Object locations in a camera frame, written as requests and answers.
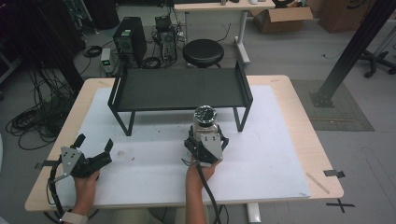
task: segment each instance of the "metal pole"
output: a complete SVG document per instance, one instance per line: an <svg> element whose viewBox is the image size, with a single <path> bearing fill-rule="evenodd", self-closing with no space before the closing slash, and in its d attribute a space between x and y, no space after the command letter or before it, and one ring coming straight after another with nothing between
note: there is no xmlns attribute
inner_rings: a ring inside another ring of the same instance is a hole
<svg viewBox="0 0 396 224"><path fill-rule="evenodd" d="M370 45L375 36L387 22L396 8L395 0L377 0L368 13L361 27L352 36L340 59L318 92L311 93L311 100L316 107L333 107L332 97L346 78L349 71Z"/></svg>

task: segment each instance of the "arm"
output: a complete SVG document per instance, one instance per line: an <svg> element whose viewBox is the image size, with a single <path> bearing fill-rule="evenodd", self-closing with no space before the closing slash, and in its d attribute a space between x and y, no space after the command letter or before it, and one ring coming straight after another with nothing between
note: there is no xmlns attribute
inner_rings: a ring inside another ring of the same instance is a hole
<svg viewBox="0 0 396 224"><path fill-rule="evenodd" d="M90 212L95 198L96 179L99 174L100 172L96 171L87 178L74 177L77 198L71 213L86 216Z"/></svg>
<svg viewBox="0 0 396 224"><path fill-rule="evenodd" d="M215 173L216 164L202 167L205 180ZM191 165L186 174L186 224L206 223L204 204L202 202L202 184L195 164Z"/></svg>

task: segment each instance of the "table leg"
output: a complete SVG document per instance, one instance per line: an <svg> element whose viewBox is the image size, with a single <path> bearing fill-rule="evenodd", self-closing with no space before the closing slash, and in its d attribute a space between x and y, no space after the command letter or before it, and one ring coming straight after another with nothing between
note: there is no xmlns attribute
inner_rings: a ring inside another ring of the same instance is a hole
<svg viewBox="0 0 396 224"><path fill-rule="evenodd" d="M248 223L262 223L258 203L247 203L247 219Z"/></svg>
<svg viewBox="0 0 396 224"><path fill-rule="evenodd" d="M245 25L247 23L247 17L248 17L248 12L246 10L242 11L241 23L239 26L239 36L235 37L235 43L236 43L236 46L238 47L239 52L241 53L242 62L244 64L250 63L250 59L248 58L248 54L247 54L247 51L245 50L245 46L243 43L244 33L245 33Z"/></svg>
<svg viewBox="0 0 396 224"><path fill-rule="evenodd" d="M184 42L184 45L187 45L188 43L189 43L189 14L190 14L190 12L184 12L184 22L185 22L185 24L186 24L186 31L185 31L185 36L186 36L186 39L185 39L185 42Z"/></svg>

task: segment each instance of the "white board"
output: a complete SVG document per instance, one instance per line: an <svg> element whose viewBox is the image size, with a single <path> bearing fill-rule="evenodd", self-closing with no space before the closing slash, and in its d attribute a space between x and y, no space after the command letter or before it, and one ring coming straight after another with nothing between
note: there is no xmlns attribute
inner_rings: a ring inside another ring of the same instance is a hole
<svg viewBox="0 0 396 224"><path fill-rule="evenodd" d="M308 198L309 187L270 86L252 86L253 105L239 133L231 108L219 108L218 124L230 139L224 160L208 181L219 203L265 202ZM184 181L190 160L188 138L193 111L137 112L132 136L125 136L107 106L111 89L99 89L81 125L80 150L93 157L114 142L111 162L101 170L95 205L175 204L185 202ZM121 113L125 122L130 113ZM210 199L204 191L204 202ZM64 206L73 206L72 177L59 182Z"/></svg>

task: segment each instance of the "power supply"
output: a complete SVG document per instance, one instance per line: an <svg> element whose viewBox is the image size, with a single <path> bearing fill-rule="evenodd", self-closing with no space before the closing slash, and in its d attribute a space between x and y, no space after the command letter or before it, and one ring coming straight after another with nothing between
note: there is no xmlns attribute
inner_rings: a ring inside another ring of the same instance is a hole
<svg viewBox="0 0 396 224"><path fill-rule="evenodd" d="M175 42L175 29L168 28L158 32L160 40L161 55L163 62L171 62L177 59L177 50Z"/></svg>
<svg viewBox="0 0 396 224"><path fill-rule="evenodd" d="M113 56L111 55L111 49L102 49L101 62L107 74L114 71L116 65L114 64Z"/></svg>
<svg viewBox="0 0 396 224"><path fill-rule="evenodd" d="M124 17L113 35L120 60L140 67L147 50L145 32L139 17Z"/></svg>

